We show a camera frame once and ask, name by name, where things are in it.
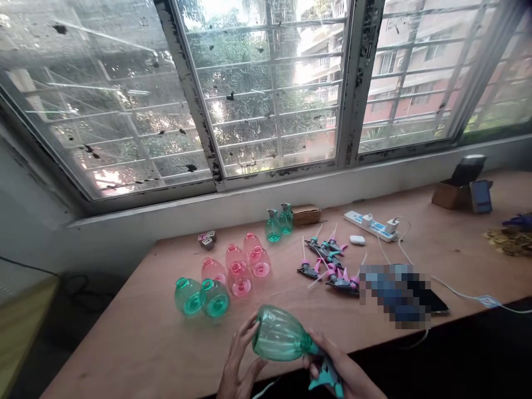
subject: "hand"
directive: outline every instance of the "hand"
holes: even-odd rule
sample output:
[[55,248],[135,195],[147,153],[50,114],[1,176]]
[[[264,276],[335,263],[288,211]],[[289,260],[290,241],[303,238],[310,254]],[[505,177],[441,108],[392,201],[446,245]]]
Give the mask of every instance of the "hand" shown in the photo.
[[[308,330],[308,333],[316,345],[329,355],[336,372],[342,377],[345,399],[386,399],[386,395],[370,380],[362,368],[349,358],[347,353],[341,351],[322,333],[315,333],[312,330]],[[306,355],[303,357],[303,366],[309,369],[310,377],[315,380],[320,374],[321,367],[315,362],[316,359]]]
[[244,356],[245,349],[253,339],[260,325],[256,322],[256,319],[257,312],[252,314],[233,335],[233,341],[231,342],[226,365],[223,368],[222,381],[220,382],[216,399],[248,399],[251,395],[251,388],[253,388],[255,380],[260,371],[268,363],[266,360],[258,358],[251,363],[245,377],[242,380],[238,378],[238,370],[240,369],[240,362]]

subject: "smartphone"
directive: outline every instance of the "smartphone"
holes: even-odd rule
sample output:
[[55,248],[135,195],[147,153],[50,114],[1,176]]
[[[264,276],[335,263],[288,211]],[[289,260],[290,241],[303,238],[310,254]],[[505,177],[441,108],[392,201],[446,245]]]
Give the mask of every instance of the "smartphone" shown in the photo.
[[490,213],[492,211],[492,199],[489,195],[489,182],[477,180],[469,183],[473,212]]

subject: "window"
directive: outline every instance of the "window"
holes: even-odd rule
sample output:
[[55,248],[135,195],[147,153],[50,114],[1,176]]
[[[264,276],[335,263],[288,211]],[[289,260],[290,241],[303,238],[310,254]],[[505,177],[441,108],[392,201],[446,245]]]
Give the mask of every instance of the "window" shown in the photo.
[[386,1],[385,29],[342,0],[2,2],[0,106],[87,214],[529,120],[529,12],[452,3]]
[[[417,85],[414,88],[414,93],[427,93],[427,92],[432,91],[433,88],[434,88],[434,82]],[[431,98],[430,95],[414,97],[412,98],[410,105],[427,104],[430,98]]]
[[[453,29],[446,29],[440,33],[433,34],[429,37],[429,41],[433,40],[446,40],[451,38]],[[431,61],[434,58],[438,58],[444,55],[445,53],[445,44],[432,44],[427,47],[427,53],[425,54],[425,61]]]
[[395,57],[397,52],[389,52],[381,55],[381,66],[378,69],[379,75],[384,75],[393,72],[393,66],[395,64]]

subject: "white wall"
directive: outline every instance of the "white wall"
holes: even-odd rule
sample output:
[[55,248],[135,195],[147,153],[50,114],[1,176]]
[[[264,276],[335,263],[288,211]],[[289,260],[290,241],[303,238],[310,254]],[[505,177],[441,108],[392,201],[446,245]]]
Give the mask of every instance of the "white wall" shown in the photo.
[[[46,191],[23,172],[11,170],[0,177],[0,254],[56,272],[104,272],[127,278],[158,239],[264,220],[265,210],[279,207],[280,202],[298,205],[310,199],[326,208],[427,185],[448,178],[461,157],[473,153],[488,156],[486,170],[515,167],[529,159],[532,135],[191,198],[57,228],[49,223],[49,216],[69,217],[64,214],[64,207],[48,201]],[[0,166],[4,163],[0,153]],[[2,180],[8,177],[18,180],[26,197],[13,197],[4,189]],[[2,263],[0,282],[11,282],[11,288],[20,289],[33,282],[28,272],[19,270],[19,277],[12,277],[15,268],[3,266]]]

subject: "cardboard box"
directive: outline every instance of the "cardboard box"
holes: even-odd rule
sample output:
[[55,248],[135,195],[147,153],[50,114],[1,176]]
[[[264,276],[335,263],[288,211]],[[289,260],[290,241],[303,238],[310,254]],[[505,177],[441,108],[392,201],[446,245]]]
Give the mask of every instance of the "cardboard box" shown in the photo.
[[311,204],[292,206],[292,214],[294,215],[294,226],[319,223],[321,219],[321,209]]
[[453,186],[449,184],[451,179],[443,180],[436,185],[436,190],[432,196],[432,203],[445,209],[473,210],[471,190],[467,186]]

